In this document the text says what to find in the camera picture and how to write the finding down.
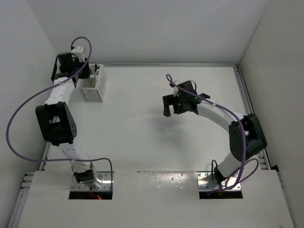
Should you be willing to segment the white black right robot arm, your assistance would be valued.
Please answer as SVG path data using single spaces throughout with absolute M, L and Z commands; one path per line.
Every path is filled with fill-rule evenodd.
M 192 112 L 209 119 L 228 133 L 229 153 L 211 172 L 211 183 L 216 188 L 235 173 L 242 172 L 252 157 L 267 147 L 265 134 L 255 114 L 235 113 L 211 101 L 209 95 L 197 94 L 191 81 L 171 82 L 170 86 L 173 93 L 162 98 L 164 116 Z

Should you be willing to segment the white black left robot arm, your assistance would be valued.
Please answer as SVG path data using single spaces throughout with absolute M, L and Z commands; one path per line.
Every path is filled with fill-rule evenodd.
M 60 66 L 55 66 L 51 77 L 55 88 L 47 101 L 35 109 L 42 136 L 63 152 L 69 159 L 72 172 L 80 184 L 92 186 L 96 181 L 93 165 L 80 152 L 77 143 L 77 127 L 68 108 L 68 102 L 78 79 L 90 77 L 81 47 L 57 56 Z

